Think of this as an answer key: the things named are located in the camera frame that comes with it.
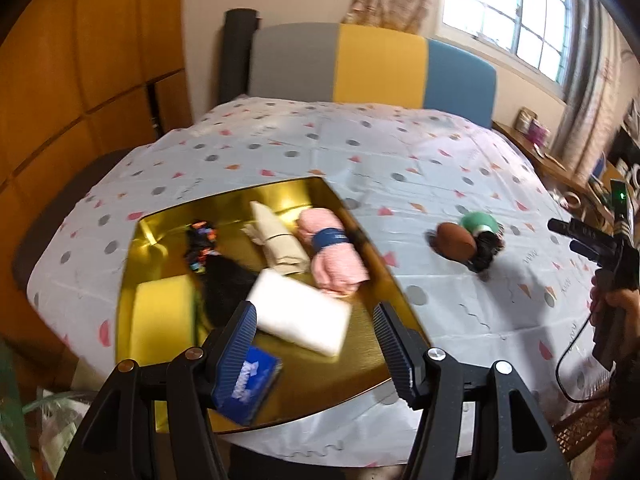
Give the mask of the person right hand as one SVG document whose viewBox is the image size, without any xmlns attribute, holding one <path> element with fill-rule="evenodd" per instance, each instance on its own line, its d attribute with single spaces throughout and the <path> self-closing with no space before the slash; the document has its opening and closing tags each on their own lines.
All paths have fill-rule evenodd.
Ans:
<svg viewBox="0 0 640 480">
<path fill-rule="evenodd" d="M 639 348 L 639 291 L 613 285 L 613 274 L 599 270 L 592 279 L 593 356 L 607 370 Z"/>
</svg>

